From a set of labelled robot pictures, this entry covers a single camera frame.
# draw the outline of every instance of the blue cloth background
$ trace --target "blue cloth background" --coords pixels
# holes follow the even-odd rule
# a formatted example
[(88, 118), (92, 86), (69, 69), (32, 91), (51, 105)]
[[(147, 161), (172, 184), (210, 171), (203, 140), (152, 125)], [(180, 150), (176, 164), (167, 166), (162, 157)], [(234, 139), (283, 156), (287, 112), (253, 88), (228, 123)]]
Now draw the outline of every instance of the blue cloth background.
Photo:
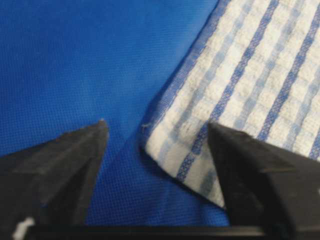
[(0, 1), (0, 155), (103, 118), (110, 138), (88, 224), (228, 224), (138, 143), (148, 106), (216, 2)]

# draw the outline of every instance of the dish towel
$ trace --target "dish towel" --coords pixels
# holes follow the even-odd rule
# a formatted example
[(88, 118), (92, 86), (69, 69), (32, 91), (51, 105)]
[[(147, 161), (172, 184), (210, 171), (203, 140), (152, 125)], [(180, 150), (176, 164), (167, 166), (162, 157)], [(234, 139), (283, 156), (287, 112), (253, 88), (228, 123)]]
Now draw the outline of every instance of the dish towel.
[(319, 0), (220, 0), (143, 125), (146, 152), (220, 207), (208, 121), (320, 160), (319, 23)]

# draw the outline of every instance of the white and blue checked towel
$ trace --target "white and blue checked towel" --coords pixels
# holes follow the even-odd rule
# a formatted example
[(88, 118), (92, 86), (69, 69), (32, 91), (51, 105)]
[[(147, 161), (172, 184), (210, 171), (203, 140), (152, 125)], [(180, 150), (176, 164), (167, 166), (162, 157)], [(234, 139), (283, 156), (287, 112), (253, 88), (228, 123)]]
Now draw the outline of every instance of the white and blue checked towel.
[(144, 129), (148, 154), (221, 207), (208, 121), (320, 160), (319, 23), (319, 0), (220, 0)]

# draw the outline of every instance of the textured fabric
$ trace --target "textured fabric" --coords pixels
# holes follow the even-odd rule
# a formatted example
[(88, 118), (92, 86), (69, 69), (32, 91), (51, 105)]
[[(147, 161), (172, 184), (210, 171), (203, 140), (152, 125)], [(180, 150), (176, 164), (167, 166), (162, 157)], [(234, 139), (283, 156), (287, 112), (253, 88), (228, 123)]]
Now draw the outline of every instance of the textured fabric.
[(226, 225), (140, 153), (137, 135), (216, 2), (1, 0), (0, 156), (103, 118), (110, 138), (88, 224)]
[(157, 164), (222, 207), (208, 121), (319, 160), (319, 3), (219, 1), (147, 122)]

